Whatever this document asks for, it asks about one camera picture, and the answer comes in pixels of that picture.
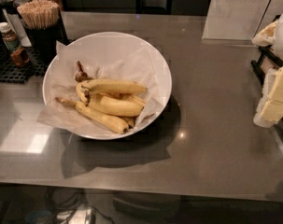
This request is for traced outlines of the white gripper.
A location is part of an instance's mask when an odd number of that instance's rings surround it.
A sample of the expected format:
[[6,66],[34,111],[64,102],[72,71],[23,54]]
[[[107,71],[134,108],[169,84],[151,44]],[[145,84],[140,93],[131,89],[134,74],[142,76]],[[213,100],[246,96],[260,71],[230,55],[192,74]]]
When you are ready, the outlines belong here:
[[[273,50],[283,60],[283,13],[275,29]],[[270,128],[283,118],[283,67],[278,71],[270,68],[262,85],[260,99],[253,122],[263,128]]]

